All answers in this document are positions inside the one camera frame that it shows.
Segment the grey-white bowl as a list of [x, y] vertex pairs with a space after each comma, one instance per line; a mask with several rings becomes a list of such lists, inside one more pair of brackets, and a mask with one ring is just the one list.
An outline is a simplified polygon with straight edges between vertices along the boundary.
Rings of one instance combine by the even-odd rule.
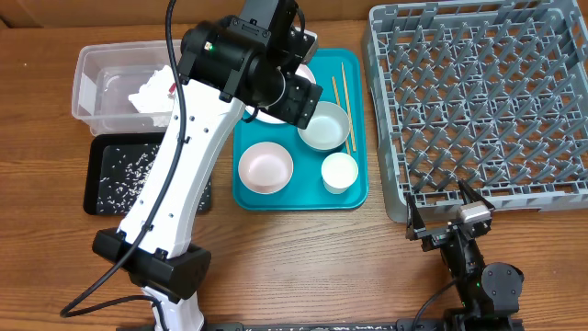
[[337, 104], [320, 101], [306, 129], [299, 137], [313, 150], [332, 151], [345, 143], [350, 134], [347, 113]]

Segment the white napkin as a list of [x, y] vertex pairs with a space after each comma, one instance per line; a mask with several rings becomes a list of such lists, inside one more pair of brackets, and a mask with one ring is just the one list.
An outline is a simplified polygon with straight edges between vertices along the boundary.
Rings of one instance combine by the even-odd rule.
[[166, 65], [155, 71], [137, 93], [128, 96], [128, 100], [139, 113], [154, 114], [155, 127], [166, 127], [175, 106], [175, 99], [168, 97], [168, 90], [174, 82], [172, 69]]

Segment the wooden chopstick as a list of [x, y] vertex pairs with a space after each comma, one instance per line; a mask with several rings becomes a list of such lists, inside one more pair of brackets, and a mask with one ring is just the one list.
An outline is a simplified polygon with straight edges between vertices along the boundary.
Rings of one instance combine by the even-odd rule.
[[344, 93], [345, 93], [345, 105], [346, 105], [346, 110], [347, 110], [347, 115], [348, 115], [349, 125], [350, 125], [351, 146], [352, 146], [353, 152], [356, 152], [355, 128], [354, 128], [354, 122], [353, 122], [353, 117], [352, 117], [352, 113], [351, 113], [350, 97], [349, 97], [349, 91], [348, 91], [344, 63], [341, 63], [341, 72], [342, 72]]
[[[338, 87], [337, 87], [337, 83], [336, 83], [336, 78], [334, 76], [332, 76], [332, 84], [333, 84], [333, 89], [334, 89], [334, 97], [335, 97], [335, 101], [336, 104], [339, 108], [342, 108], [342, 104], [341, 104], [341, 100], [340, 100], [340, 96], [339, 96], [339, 92], [338, 92]], [[350, 145], [349, 145], [349, 141], [348, 141], [348, 136], [349, 134], [347, 134], [347, 137], [345, 138], [345, 149], [347, 154], [351, 155], [351, 150], [350, 150]]]

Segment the white paper cup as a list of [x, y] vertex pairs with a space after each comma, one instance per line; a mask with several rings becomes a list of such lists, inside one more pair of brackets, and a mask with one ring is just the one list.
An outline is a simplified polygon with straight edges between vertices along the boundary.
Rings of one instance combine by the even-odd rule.
[[342, 194], [348, 190], [356, 182], [358, 174], [357, 162], [349, 154], [330, 154], [322, 162], [322, 181], [332, 194]]

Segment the pinkish small bowl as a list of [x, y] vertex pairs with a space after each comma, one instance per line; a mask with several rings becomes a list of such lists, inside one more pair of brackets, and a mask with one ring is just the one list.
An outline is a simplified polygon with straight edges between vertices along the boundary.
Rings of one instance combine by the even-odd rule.
[[282, 145], [262, 142], [243, 152], [237, 170], [246, 188], [254, 193], [269, 195], [279, 192], [289, 183], [294, 163]]

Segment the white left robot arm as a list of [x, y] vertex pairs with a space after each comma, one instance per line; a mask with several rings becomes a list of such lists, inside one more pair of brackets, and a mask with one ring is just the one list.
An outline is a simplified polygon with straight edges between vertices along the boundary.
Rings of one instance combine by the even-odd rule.
[[158, 154], [121, 224], [93, 243], [141, 289], [155, 329], [203, 327], [197, 290], [211, 255], [191, 237], [212, 168], [247, 108], [309, 125], [322, 89], [297, 71], [317, 47], [296, 2], [248, 0], [236, 16], [198, 23], [171, 50], [175, 100]]

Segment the white plate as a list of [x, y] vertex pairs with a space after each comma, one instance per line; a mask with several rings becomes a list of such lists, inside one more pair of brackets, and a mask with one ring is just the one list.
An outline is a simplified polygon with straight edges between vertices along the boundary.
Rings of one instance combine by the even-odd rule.
[[[308, 65], [301, 64], [299, 66], [299, 68], [297, 69], [297, 71], [296, 71], [296, 75], [308, 79], [311, 83], [314, 83], [314, 84], [316, 83], [315, 76], [312, 73], [312, 71], [311, 71], [311, 69], [309, 68]], [[253, 107], [247, 106], [245, 108], [245, 111], [249, 115], [253, 115], [254, 114], [254, 108]], [[270, 115], [268, 115], [268, 114], [266, 114], [266, 113], [264, 113], [262, 111], [259, 111], [258, 112], [258, 114], [256, 116], [256, 119], [257, 120], [260, 120], [260, 121], [262, 121], [264, 123], [273, 124], [273, 125], [285, 124], [285, 121], [279, 120], [277, 118], [274, 118], [274, 117], [272, 117], [272, 116], [270, 116]]]

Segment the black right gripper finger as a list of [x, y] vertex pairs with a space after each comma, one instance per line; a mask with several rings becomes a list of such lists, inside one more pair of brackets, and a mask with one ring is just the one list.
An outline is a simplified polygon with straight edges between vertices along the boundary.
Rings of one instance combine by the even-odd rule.
[[458, 186], [465, 205], [482, 202], [489, 211], [494, 211], [494, 205], [487, 201], [478, 191], [474, 190], [465, 180], [460, 179]]
[[421, 233], [426, 231], [426, 226], [422, 216], [416, 206], [415, 198], [412, 194], [407, 197], [407, 229], [406, 238], [409, 240], [419, 240]]

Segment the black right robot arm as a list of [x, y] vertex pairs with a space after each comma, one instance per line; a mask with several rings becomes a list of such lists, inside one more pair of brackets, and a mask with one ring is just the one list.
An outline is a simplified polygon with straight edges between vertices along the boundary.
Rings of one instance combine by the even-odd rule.
[[[439, 250], [451, 275], [451, 281], [433, 294], [407, 322], [412, 330], [522, 330], [523, 322], [514, 320], [519, 311], [524, 273], [506, 263], [484, 262], [476, 239], [491, 230], [495, 207], [467, 182], [458, 182], [463, 204], [456, 218], [445, 228], [426, 228], [408, 194], [406, 238], [422, 242], [424, 252]], [[462, 306], [447, 309], [440, 319], [425, 321], [423, 314], [444, 292], [456, 288]]]

